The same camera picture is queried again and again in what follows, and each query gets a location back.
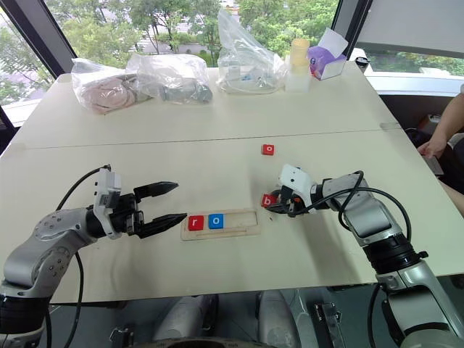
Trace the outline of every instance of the human hand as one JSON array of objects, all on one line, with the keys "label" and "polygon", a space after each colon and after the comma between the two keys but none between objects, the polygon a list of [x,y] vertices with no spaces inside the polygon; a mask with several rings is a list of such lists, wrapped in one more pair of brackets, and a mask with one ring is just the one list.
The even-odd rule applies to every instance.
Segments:
[{"label": "human hand", "polygon": [[430,141],[427,141],[418,147],[418,151],[427,158],[432,158],[433,156],[440,158],[445,147],[447,147],[446,136],[434,133]]}]

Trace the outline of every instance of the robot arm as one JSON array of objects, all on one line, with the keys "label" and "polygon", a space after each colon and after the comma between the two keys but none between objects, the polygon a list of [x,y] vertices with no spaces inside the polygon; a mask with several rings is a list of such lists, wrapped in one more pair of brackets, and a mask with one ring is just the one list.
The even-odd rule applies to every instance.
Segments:
[{"label": "robot arm", "polygon": [[441,344],[444,340],[449,344],[457,341],[458,347],[464,344],[463,320],[422,260],[427,253],[414,251],[389,210],[372,195],[377,190],[368,188],[362,173],[317,184],[299,168],[285,165],[279,181],[282,189],[272,193],[278,196],[278,203],[268,207],[270,211],[291,217],[320,209],[342,213],[387,294],[384,316],[398,345],[408,347],[421,340],[430,343],[430,335]]},{"label": "robot arm", "polygon": [[141,199],[165,194],[177,183],[153,183],[121,196],[120,182],[119,175],[100,169],[93,206],[48,214],[7,258],[0,286],[1,348],[38,345],[50,299],[80,248],[121,233],[146,238],[185,218],[186,214],[169,214],[145,223],[138,209]]}]

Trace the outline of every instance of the clear plastic bag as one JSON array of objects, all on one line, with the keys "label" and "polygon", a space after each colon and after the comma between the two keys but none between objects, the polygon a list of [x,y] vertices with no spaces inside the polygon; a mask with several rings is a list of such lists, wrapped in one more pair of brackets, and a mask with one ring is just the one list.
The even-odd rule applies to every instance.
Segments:
[{"label": "clear plastic bag", "polygon": [[284,85],[287,66],[225,10],[217,15],[222,49],[217,85],[228,93],[266,94]]},{"label": "clear plastic bag", "polygon": [[71,70],[72,88],[81,105],[97,113],[129,107],[149,98],[140,92],[135,74],[91,60],[75,58]]},{"label": "clear plastic bag", "polygon": [[212,99],[206,62],[192,54],[133,54],[126,72],[135,73],[139,90],[154,98],[178,104]]}]

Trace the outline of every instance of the blue letter block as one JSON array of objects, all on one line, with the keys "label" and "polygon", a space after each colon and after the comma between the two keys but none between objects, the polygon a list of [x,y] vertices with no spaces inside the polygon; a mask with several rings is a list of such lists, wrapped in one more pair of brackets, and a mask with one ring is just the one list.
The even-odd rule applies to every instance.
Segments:
[{"label": "blue letter block", "polygon": [[210,230],[217,230],[224,228],[224,214],[210,214],[208,215],[208,227]]}]

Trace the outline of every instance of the window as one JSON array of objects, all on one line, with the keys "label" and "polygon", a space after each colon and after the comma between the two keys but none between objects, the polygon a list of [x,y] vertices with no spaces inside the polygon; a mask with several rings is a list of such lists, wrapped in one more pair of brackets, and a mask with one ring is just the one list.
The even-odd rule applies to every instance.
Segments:
[{"label": "window", "polygon": [[0,9],[0,105],[20,126],[54,82],[4,11]]},{"label": "window", "polygon": [[338,0],[45,0],[82,58],[124,67],[132,52],[195,54],[210,67],[220,51],[219,8],[282,57],[291,41],[314,45],[330,27]]},{"label": "window", "polygon": [[464,76],[464,59],[400,51],[363,49],[374,72],[423,73],[437,76]]}]

